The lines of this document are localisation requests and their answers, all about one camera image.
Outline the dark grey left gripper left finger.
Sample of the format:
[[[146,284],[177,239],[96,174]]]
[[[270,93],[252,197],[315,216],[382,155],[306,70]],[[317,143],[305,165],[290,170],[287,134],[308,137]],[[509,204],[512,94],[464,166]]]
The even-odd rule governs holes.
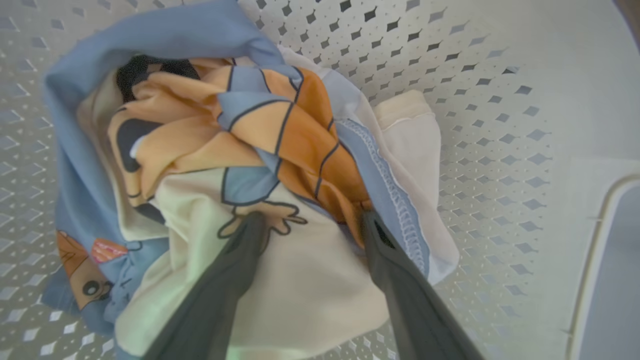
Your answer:
[[[268,246],[266,215],[245,216],[222,253],[170,317],[145,360],[224,360],[238,301],[251,287]]]

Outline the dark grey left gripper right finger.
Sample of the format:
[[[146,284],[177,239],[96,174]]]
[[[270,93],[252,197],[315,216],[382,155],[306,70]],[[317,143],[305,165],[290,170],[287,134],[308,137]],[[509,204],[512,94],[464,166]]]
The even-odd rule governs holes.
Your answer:
[[[402,360],[482,360],[471,338],[375,210],[362,237],[372,281],[384,293]]]

